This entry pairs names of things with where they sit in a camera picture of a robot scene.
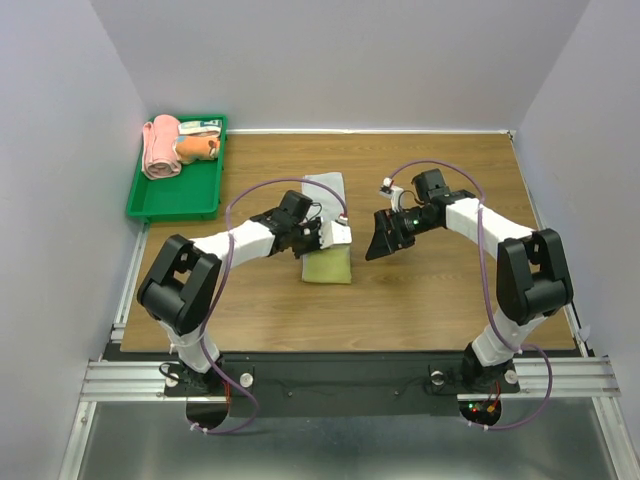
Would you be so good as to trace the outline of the rolled white blue towel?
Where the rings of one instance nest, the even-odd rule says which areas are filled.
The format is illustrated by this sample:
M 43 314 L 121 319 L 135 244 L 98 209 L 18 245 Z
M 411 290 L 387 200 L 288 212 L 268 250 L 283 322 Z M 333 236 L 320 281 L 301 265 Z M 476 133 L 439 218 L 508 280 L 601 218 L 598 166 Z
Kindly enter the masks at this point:
M 181 122 L 178 125 L 178 132 L 183 136 L 216 136 L 222 131 L 224 122 L 220 119 L 191 120 Z

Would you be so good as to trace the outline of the aluminium frame rail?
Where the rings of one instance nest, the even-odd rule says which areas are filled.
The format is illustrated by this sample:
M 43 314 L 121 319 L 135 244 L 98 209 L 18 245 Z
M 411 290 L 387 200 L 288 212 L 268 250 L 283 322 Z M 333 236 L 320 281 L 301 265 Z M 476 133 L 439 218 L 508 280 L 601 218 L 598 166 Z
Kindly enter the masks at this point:
M 551 360 L 553 398 L 618 397 L 621 395 L 611 362 L 604 357 L 553 358 Z M 212 401 L 222 396 L 186 396 L 171 393 L 158 361 L 91 362 L 86 368 L 80 399 L 84 402 Z M 504 399 L 543 398 L 547 368 L 538 358 L 515 362 L 520 391 L 501 394 Z

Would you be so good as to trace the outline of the orange polka dot towel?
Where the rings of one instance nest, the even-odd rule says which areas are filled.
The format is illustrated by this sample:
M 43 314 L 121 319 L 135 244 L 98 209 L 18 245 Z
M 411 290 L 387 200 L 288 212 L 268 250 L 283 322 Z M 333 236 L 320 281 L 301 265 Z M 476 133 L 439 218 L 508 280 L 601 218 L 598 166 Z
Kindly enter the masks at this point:
M 220 146 L 220 137 L 216 135 L 181 135 L 172 145 L 177 160 L 183 165 L 215 160 Z

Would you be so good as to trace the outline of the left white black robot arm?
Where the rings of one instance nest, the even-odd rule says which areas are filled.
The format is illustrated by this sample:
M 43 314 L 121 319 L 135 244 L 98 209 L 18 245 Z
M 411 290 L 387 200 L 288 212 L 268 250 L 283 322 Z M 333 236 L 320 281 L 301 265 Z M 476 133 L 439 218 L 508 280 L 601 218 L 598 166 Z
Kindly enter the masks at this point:
M 307 216 L 315 202 L 289 190 L 280 204 L 241 225 L 199 239 L 173 235 L 163 244 L 137 292 L 137 302 L 165 330 L 188 382 L 210 394 L 222 384 L 218 347 L 206 323 L 232 268 L 291 250 L 296 258 L 321 249 L 325 221 Z

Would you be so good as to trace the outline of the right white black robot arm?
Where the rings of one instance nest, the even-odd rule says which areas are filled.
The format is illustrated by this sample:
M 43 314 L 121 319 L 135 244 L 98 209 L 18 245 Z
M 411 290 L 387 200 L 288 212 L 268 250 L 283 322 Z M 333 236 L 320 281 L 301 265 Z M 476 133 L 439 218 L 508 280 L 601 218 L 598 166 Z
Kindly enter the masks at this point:
M 485 301 L 498 307 L 488 311 L 488 326 L 463 353 L 460 378 L 472 390 L 482 390 L 504 375 L 514 355 L 547 318 L 570 304 L 572 280 L 560 235 L 553 229 L 533 230 L 485 207 L 483 193 L 453 191 L 438 169 L 412 180 L 415 206 L 402 203 L 404 189 L 393 177 L 383 180 L 381 195 L 390 206 L 374 214 L 374 233 L 365 254 L 368 261 L 383 258 L 415 244 L 417 235 L 438 228 L 474 242 L 480 267 L 496 261 L 496 292 Z

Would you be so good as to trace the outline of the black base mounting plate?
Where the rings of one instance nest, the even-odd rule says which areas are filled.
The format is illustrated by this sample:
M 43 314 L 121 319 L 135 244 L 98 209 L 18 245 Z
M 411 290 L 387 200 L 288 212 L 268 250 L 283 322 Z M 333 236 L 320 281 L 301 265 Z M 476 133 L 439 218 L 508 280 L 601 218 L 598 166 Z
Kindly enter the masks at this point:
M 244 386 L 227 387 L 210 371 L 180 362 L 159 370 L 168 397 L 186 399 L 189 413 L 217 419 L 434 415 L 456 416 L 464 396 L 516 393 L 508 363 L 471 382 L 458 351 L 238 353 L 222 358 L 223 372 Z

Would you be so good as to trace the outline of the yellow green towel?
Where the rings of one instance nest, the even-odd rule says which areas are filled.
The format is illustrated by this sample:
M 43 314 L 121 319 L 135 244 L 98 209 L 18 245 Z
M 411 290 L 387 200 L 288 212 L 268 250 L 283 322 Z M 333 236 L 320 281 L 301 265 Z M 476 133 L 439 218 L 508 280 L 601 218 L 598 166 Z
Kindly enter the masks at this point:
M 343 175 L 339 172 L 306 175 L 306 179 L 326 185 L 342 200 L 346 199 Z M 303 183 L 301 192 L 310 197 L 316 206 L 311 208 L 311 217 L 319 216 L 324 223 L 337 220 L 343 212 L 341 203 L 327 190 L 316 185 Z M 351 246 L 337 245 L 304 255 L 302 280 L 313 284 L 350 284 Z

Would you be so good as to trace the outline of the rolled pink towel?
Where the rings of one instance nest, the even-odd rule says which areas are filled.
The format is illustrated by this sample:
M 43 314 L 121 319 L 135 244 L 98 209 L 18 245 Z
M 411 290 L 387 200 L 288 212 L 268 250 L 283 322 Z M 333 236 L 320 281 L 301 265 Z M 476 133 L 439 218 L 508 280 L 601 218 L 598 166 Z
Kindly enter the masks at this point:
M 180 122 L 161 114 L 143 125 L 141 170 L 149 180 L 172 178 L 180 174 L 182 164 L 174 151 Z

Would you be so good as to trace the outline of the green plastic tray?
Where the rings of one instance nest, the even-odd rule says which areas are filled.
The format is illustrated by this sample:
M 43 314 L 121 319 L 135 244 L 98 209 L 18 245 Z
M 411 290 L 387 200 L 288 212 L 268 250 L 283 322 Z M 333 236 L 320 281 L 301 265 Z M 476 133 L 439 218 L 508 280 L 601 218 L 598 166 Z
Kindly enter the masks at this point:
M 142 145 L 126 212 L 130 217 L 149 223 L 213 220 L 217 217 L 220 204 L 227 118 L 215 114 L 175 118 L 180 123 L 191 120 L 222 120 L 224 126 L 219 135 L 221 146 L 218 157 L 212 161 L 182 164 L 180 174 L 175 177 L 149 180 L 141 170 Z

